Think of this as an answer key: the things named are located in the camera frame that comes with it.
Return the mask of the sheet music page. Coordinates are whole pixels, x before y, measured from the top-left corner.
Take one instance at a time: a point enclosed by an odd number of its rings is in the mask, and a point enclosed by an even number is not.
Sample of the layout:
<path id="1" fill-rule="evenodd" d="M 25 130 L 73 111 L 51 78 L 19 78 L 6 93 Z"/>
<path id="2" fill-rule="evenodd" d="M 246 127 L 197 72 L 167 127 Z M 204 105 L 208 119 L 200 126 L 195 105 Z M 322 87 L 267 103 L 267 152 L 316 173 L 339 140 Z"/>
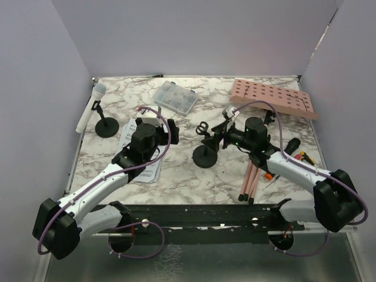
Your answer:
<path id="1" fill-rule="evenodd" d="M 136 149 L 136 153 L 138 153 L 141 156 L 143 156 L 146 153 L 145 147 L 141 147 L 141 145 L 136 144 L 136 141 L 139 141 L 139 138 L 135 138 L 133 144 L 131 145 L 132 135 L 136 131 L 136 128 L 137 124 L 135 118 L 131 118 L 129 122 L 122 127 L 119 144 L 117 147 L 118 153 L 125 146 L 127 146 L 128 149 Z M 144 171 L 142 171 L 141 174 L 138 175 L 138 177 L 135 177 L 133 180 L 142 183 L 155 182 L 160 173 L 161 162 L 161 160 L 158 160 L 157 162 L 146 166 Z"/>

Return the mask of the black round mic stand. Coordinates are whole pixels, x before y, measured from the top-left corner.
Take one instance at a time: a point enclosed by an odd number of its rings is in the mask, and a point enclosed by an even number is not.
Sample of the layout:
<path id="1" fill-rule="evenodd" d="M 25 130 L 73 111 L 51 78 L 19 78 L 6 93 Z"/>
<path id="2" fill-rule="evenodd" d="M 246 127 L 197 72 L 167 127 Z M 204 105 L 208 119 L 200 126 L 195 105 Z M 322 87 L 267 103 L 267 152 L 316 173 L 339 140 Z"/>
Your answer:
<path id="1" fill-rule="evenodd" d="M 100 116 L 100 120 L 95 126 L 95 132 L 101 138 L 110 138 L 117 134 L 119 130 L 119 123 L 116 119 L 112 117 L 105 117 L 103 114 L 103 109 L 100 105 L 100 101 L 95 101 L 92 110 L 97 111 Z"/>

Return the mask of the black microphone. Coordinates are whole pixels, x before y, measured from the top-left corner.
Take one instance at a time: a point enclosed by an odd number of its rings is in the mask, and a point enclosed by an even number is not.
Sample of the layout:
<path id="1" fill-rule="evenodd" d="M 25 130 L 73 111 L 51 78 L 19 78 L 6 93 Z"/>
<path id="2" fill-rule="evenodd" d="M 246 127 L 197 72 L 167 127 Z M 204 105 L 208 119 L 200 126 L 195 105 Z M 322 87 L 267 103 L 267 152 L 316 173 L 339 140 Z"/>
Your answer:
<path id="1" fill-rule="evenodd" d="M 284 149 L 284 152 L 287 153 L 288 155 L 291 155 L 292 153 L 294 153 L 300 146 L 301 144 L 301 141 L 300 139 L 298 138 L 292 138 L 288 143 L 287 143 L 287 146 L 286 148 Z M 274 178 L 275 174 L 273 173 L 270 173 L 270 172 L 267 172 L 264 177 L 271 181 L 273 178 Z"/>

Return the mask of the white microphone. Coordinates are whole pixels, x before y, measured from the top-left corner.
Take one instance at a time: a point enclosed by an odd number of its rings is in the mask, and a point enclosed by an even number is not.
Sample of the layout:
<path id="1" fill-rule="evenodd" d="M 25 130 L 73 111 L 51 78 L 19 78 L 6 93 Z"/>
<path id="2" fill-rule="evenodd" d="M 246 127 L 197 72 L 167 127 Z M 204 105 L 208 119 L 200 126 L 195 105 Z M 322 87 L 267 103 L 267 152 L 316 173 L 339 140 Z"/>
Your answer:
<path id="1" fill-rule="evenodd" d="M 100 104 L 100 101 L 104 97 L 105 93 L 106 86 L 104 84 L 97 83 L 93 87 L 92 94 L 76 126 L 77 133 L 83 133 L 83 131 L 86 128 L 86 125 L 88 124 L 89 119 L 91 118 L 94 111 L 96 111 L 96 107 Z"/>

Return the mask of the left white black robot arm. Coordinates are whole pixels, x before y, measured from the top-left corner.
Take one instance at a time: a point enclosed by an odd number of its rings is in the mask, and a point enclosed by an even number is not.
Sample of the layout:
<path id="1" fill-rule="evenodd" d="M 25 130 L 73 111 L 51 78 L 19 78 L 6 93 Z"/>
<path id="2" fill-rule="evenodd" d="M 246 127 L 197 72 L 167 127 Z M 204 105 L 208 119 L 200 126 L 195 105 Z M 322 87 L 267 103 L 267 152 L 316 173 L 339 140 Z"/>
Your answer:
<path id="1" fill-rule="evenodd" d="M 159 146 L 168 148 L 179 142 L 179 128 L 173 119 L 154 119 L 147 123 L 138 118 L 136 124 L 130 143 L 114 156 L 104 171 L 75 193 L 58 201 L 48 198 L 41 203 L 32 230 L 38 240 L 38 254 L 51 253 L 56 259 L 63 259 L 82 239 L 107 229 L 121 232 L 129 227 L 130 218 L 123 204 L 114 202 L 100 210 L 94 208 L 160 160 L 164 152 L 153 157 Z"/>

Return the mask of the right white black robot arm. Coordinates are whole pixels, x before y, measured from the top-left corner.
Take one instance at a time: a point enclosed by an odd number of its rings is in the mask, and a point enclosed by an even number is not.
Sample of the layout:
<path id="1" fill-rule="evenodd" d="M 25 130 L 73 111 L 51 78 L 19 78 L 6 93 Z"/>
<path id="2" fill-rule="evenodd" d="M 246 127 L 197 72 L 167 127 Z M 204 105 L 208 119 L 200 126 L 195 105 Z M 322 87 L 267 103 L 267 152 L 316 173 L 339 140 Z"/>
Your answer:
<path id="1" fill-rule="evenodd" d="M 313 195 L 311 200 L 285 199 L 276 204 L 270 215 L 270 223 L 275 229 L 282 230 L 293 221 L 305 221 L 338 232 L 364 212 L 364 205 L 345 171 L 329 172 L 293 160 L 270 143 L 262 119 L 248 118 L 244 130 L 236 129 L 230 119 L 213 127 L 211 132 L 207 131 L 208 127 L 206 122 L 201 122 L 196 128 L 196 133 L 204 137 L 202 145 L 193 153 L 198 167 L 214 166 L 219 149 L 233 145 L 246 150 L 255 167 L 279 175 Z"/>

